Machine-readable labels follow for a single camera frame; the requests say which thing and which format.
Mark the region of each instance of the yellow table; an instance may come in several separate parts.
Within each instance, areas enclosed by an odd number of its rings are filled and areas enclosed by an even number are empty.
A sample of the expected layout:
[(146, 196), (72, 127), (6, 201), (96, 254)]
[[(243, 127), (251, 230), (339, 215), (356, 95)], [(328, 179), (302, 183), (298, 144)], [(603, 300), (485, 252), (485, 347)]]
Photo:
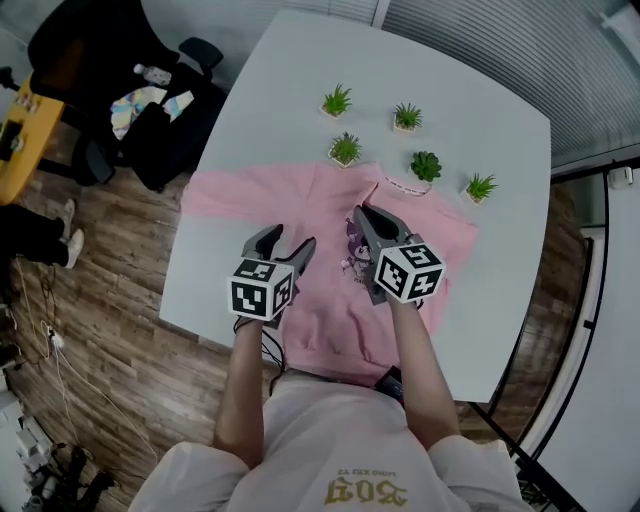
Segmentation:
[(20, 137), (24, 139), (24, 147), (20, 151), (14, 151), (8, 162), (0, 160), (0, 205), (15, 201), (27, 185), (38, 168), (49, 137), (64, 111), (65, 105), (61, 101), (33, 94), (29, 87), (30, 80), (31, 76), (28, 76), (18, 95), (30, 95), (31, 101), (35, 101), (38, 108), (30, 114), (23, 106), (14, 102), (7, 115), (7, 121), (22, 123)]

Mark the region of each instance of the white t-shirt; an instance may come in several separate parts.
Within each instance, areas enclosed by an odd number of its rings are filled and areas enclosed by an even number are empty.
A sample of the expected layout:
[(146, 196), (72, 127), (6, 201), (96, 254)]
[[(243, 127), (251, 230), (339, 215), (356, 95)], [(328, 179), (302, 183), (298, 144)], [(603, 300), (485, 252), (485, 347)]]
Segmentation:
[(376, 391), (317, 381), (276, 386), (264, 406), (265, 454), (249, 468), (214, 448), (180, 443), (133, 500), (132, 512), (526, 511), (502, 443), (461, 436), (428, 452), (404, 411)]

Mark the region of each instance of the potted succulent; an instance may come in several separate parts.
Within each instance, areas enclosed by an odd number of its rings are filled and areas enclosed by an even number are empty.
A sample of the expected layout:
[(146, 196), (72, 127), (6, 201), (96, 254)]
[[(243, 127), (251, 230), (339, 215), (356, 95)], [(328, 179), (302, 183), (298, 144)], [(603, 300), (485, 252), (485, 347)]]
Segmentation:
[(469, 185), (462, 191), (463, 197), (468, 197), (474, 205), (478, 206), (489, 197), (491, 191), (498, 186), (493, 183), (494, 178), (495, 176), (493, 174), (483, 179), (480, 179), (478, 173), (474, 174)]
[(411, 162), (411, 170), (421, 180), (427, 180), (431, 183), (435, 178), (440, 177), (442, 166), (438, 161), (438, 157), (427, 151), (418, 151), (413, 154), (413, 162)]
[(354, 137), (347, 132), (342, 137), (333, 139), (333, 146), (329, 150), (329, 158), (343, 169), (346, 169), (360, 158), (360, 142), (358, 137)]
[(393, 115), (393, 131), (400, 133), (413, 133), (416, 128), (422, 126), (422, 110), (409, 103), (406, 107), (403, 103), (396, 105)]
[(351, 98), (349, 98), (350, 92), (351, 89), (343, 90), (342, 84), (336, 85), (333, 93), (325, 95), (324, 103), (320, 107), (320, 112), (333, 119), (339, 119), (351, 106)]

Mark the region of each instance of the green plant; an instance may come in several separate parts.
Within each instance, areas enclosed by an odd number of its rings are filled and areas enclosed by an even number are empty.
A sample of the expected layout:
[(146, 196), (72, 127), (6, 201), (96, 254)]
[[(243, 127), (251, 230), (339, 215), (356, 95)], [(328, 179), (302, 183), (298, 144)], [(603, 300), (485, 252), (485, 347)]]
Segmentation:
[(343, 114), (351, 106), (349, 101), (349, 93), (351, 89), (342, 90), (342, 84), (336, 85), (332, 94), (326, 94), (324, 97), (324, 103), (322, 109), (333, 117), (338, 117)]
[(440, 177), (440, 169), (442, 169), (442, 166), (438, 161), (438, 157), (433, 153), (418, 151), (413, 154), (411, 170), (415, 172), (416, 176), (421, 180), (427, 180), (431, 183), (435, 178)]
[(494, 177), (492, 174), (484, 179), (480, 179), (480, 175), (476, 173), (469, 182), (467, 194), (469, 194), (476, 203), (486, 199), (489, 197), (489, 194), (491, 194), (491, 191), (498, 186), (492, 183)]
[(412, 107), (411, 103), (406, 107), (402, 103), (396, 105), (396, 126), (404, 130), (414, 130), (422, 126), (422, 110)]
[(344, 132), (342, 137), (333, 139), (331, 147), (331, 158), (335, 158), (342, 165), (349, 165), (352, 160), (360, 158), (360, 142), (358, 137)]

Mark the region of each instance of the white bottle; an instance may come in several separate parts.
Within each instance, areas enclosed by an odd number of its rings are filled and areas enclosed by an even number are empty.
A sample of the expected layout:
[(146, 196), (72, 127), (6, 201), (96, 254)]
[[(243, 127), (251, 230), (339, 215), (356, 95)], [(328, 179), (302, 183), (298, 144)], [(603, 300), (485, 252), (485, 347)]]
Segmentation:
[(156, 85), (169, 85), (171, 82), (171, 73), (155, 66), (143, 66), (136, 64), (133, 66), (133, 72), (142, 75), (147, 82)]
[(42, 488), (42, 497), (45, 500), (51, 498), (56, 490), (57, 485), (58, 479), (55, 476), (50, 476), (49, 478), (47, 478), (46, 482), (44, 483), (44, 487)]

